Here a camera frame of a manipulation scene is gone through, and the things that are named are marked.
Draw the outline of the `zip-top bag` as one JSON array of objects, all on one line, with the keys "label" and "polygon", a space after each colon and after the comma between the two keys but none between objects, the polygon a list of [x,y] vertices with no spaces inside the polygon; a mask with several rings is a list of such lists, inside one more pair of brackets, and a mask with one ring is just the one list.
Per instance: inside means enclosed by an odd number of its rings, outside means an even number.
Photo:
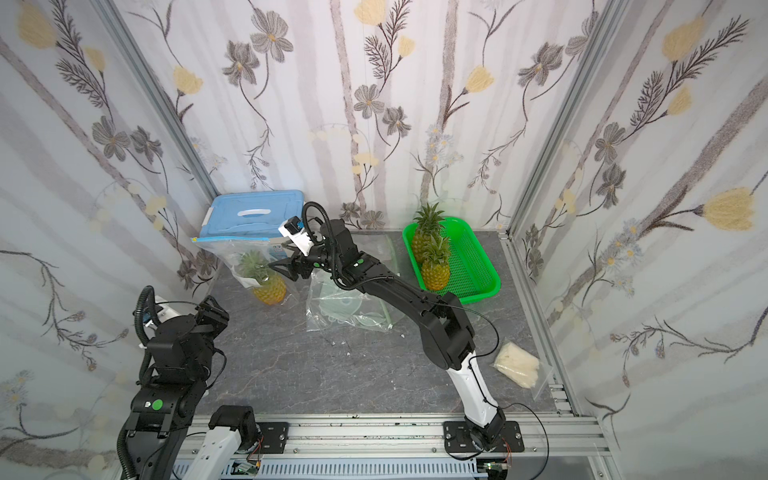
[{"label": "zip-top bag", "polygon": [[244,237],[203,239],[199,247],[217,256],[233,278],[256,299],[267,306],[294,307],[298,304],[294,287],[270,264],[285,258],[269,241]]},{"label": "zip-top bag", "polygon": [[306,329],[310,332],[334,326],[388,332],[404,318],[402,312],[377,297],[339,289],[327,272],[312,273],[306,302]]},{"label": "zip-top bag", "polygon": [[396,267],[396,250],[387,234],[353,234],[352,239],[359,250],[377,258],[391,269]]}]

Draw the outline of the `pineapple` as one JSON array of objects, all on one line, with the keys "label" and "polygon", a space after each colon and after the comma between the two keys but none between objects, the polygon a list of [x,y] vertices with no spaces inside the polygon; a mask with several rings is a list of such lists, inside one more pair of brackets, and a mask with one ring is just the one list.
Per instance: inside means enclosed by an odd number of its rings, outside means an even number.
[{"label": "pineapple", "polygon": [[427,290],[436,292],[447,286],[451,276],[450,258],[450,239],[433,237],[424,249],[421,263],[421,275]]},{"label": "pineapple", "polygon": [[273,306],[285,300],[287,287],[282,277],[269,267],[268,259],[260,251],[244,253],[236,267],[236,274],[264,304]]},{"label": "pineapple", "polygon": [[427,247],[431,244],[432,239],[441,236],[443,214],[444,211],[440,208],[440,204],[435,202],[434,204],[425,203],[414,215],[417,227],[413,234],[411,248],[414,258],[419,264],[424,261]]}]

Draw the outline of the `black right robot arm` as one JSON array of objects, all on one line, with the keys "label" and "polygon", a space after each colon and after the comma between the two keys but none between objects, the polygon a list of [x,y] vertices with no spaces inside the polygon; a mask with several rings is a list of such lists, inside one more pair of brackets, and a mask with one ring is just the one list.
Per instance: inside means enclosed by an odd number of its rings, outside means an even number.
[{"label": "black right robot arm", "polygon": [[344,221],[330,219],[317,202],[305,203],[301,214],[283,221],[278,230],[293,243],[293,253],[270,263],[272,270],[292,281],[323,270],[339,289],[376,297],[417,325],[425,355],[447,372],[460,396],[475,448],[492,450],[506,416],[482,376],[475,331],[458,297],[421,289],[394,274],[359,249]]}]

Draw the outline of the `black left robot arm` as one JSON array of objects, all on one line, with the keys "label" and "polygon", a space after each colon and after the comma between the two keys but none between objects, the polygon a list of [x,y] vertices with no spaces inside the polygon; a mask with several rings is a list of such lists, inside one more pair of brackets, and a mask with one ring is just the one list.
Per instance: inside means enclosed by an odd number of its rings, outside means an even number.
[{"label": "black left robot arm", "polygon": [[212,296],[193,314],[159,318],[155,291],[144,287],[134,310],[143,347],[138,393],[116,441],[122,479],[168,479],[197,405],[210,388],[214,340],[229,314]]}]

